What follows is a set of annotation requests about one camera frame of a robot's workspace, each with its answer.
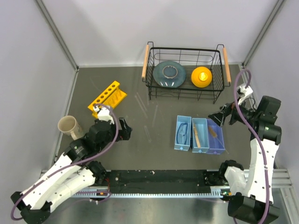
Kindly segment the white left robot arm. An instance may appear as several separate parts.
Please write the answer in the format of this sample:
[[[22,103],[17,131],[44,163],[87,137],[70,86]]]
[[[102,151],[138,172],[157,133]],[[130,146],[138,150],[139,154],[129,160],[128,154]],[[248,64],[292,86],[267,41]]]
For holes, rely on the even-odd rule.
[[[14,208],[26,223],[42,224],[68,198],[86,187],[105,182],[107,171],[94,157],[115,142],[129,140],[131,132],[124,118],[119,118],[118,123],[96,120],[83,137],[69,144],[40,180],[11,195]]]

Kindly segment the wire test tube brush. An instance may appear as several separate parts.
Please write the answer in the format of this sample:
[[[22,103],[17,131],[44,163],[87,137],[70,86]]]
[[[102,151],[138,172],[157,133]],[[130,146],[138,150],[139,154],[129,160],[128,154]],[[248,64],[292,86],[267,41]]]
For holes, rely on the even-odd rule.
[[[215,131],[213,130],[212,126],[208,126],[208,130],[209,130],[211,136],[212,136],[214,139],[216,139],[216,140],[218,141],[218,143],[224,148],[224,150],[225,150],[227,153],[229,153],[229,152],[225,149],[224,144],[223,144],[223,143],[220,141],[220,139],[218,138],[217,132],[215,132]]]

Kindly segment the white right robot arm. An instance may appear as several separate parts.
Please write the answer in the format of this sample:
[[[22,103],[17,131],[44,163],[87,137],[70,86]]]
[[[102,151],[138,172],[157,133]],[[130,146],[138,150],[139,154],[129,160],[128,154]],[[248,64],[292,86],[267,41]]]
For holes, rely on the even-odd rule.
[[[280,209],[273,205],[271,184],[282,137],[281,127],[275,124],[280,106],[279,99],[263,96],[256,110],[246,108],[245,103],[239,106],[228,103],[220,111],[208,115],[219,127],[230,116],[230,125],[239,121],[251,132],[248,177],[245,177],[243,166],[234,160],[223,162],[218,172],[219,181],[230,187],[232,195],[227,197],[228,215],[234,220],[270,224],[280,215]]]

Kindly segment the blue safety goggles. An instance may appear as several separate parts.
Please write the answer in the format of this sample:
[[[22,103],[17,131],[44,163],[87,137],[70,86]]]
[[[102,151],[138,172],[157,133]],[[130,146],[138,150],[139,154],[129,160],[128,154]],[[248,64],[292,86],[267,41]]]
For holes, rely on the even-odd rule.
[[[186,145],[188,141],[188,123],[183,122],[179,125],[176,132],[176,143]]]

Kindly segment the wooden test tube holder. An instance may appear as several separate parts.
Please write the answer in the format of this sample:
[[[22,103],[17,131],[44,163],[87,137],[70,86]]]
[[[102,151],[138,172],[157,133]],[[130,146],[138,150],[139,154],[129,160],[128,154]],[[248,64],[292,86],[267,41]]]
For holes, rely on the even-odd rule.
[[[200,145],[200,140],[199,140],[199,133],[198,133],[198,130],[195,125],[193,125],[193,131],[194,131],[194,136],[195,136],[197,147],[200,148],[201,145]]]

